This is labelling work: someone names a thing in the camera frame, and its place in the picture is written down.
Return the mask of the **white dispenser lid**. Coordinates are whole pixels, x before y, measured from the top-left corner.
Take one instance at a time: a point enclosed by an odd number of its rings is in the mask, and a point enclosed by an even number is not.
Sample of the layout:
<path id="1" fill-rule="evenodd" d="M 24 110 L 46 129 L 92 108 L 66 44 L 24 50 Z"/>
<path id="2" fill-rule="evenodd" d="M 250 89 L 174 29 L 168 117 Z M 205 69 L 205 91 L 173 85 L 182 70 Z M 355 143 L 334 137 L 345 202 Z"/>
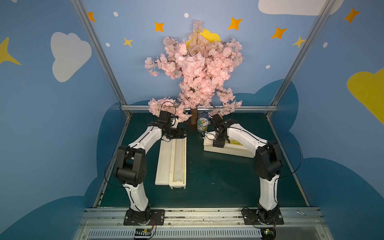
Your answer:
<path id="1" fill-rule="evenodd" d="M 255 156 L 249 149 L 247 149 L 241 143 L 233 139 L 230 139 L 230 143 L 229 144 L 226 143 L 224 148 L 213 147 L 213 141 L 210 141 L 204 138 L 203 140 L 204 140 L 204 143 L 203 143 L 204 151 L 207 151 L 207 152 L 214 152 L 219 154 L 240 156 L 240 157 L 246 157 L 246 158 L 254 158 Z"/>
<path id="2" fill-rule="evenodd" d="M 156 172 L 155 185 L 169 185 L 171 161 L 175 156 L 175 141 L 163 137 L 161 139 L 158 166 Z"/>

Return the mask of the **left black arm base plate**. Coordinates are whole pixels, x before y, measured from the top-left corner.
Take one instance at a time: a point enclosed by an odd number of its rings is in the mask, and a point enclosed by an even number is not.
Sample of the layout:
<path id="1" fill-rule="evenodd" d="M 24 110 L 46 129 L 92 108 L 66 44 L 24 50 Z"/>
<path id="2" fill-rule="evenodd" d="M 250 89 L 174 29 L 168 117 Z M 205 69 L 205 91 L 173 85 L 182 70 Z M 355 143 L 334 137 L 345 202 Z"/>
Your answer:
<path id="1" fill-rule="evenodd" d="M 145 210 L 144 212 L 128 209 L 124 218 L 124 226 L 162 226 L 165 220 L 165 210 Z"/>

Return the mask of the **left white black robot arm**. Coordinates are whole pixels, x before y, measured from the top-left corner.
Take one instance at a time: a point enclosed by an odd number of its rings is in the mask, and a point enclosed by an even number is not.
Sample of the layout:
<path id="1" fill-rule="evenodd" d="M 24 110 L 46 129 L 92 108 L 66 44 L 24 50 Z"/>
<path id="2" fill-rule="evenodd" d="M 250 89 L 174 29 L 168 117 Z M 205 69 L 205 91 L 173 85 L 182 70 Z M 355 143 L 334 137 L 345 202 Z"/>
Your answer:
<path id="1" fill-rule="evenodd" d="M 175 126 L 176 120 L 176 116 L 172 113 L 160 111 L 158 119 L 151 122 L 134 142 L 118 148 L 113 173 L 126 189 L 131 203 L 129 214 L 136 219 L 148 221 L 151 217 L 150 201 L 144 188 L 147 152 L 163 137 L 169 140 L 187 138 L 186 130 Z"/>

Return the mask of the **white wrap dispenser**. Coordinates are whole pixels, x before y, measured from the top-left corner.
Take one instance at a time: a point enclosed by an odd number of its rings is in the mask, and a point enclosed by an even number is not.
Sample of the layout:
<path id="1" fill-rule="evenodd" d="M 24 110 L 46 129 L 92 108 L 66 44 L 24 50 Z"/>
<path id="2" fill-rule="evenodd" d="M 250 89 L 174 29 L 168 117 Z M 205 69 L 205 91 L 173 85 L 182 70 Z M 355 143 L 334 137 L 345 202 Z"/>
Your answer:
<path id="1" fill-rule="evenodd" d="M 171 189 L 186 188 L 187 138 L 171 140 L 169 186 Z"/>

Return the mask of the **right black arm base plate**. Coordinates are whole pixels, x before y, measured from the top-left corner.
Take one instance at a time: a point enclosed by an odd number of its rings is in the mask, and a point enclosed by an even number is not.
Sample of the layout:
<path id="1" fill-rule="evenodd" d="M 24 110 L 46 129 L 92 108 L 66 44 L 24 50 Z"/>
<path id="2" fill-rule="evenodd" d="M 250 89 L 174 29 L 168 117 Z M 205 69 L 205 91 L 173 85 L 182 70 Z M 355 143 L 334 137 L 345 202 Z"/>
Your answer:
<path id="1" fill-rule="evenodd" d="M 245 225 L 283 225 L 284 220 L 279 206 L 272 210 L 242 208 L 240 210 Z"/>

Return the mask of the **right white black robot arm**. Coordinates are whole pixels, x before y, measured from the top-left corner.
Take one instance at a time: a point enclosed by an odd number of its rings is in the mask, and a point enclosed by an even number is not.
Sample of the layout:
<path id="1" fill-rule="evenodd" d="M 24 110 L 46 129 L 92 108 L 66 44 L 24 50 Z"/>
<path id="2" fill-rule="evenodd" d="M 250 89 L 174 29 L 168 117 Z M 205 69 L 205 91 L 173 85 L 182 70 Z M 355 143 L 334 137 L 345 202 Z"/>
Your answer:
<path id="1" fill-rule="evenodd" d="M 233 119 L 224 120 L 213 115 L 211 122 L 215 129 L 213 147 L 224 148 L 230 139 L 238 141 L 254 156 L 255 170 L 260 178 L 259 221 L 267 224 L 279 217 L 277 200 L 278 180 L 282 169 L 282 155 L 279 145 L 261 139 L 243 128 Z"/>

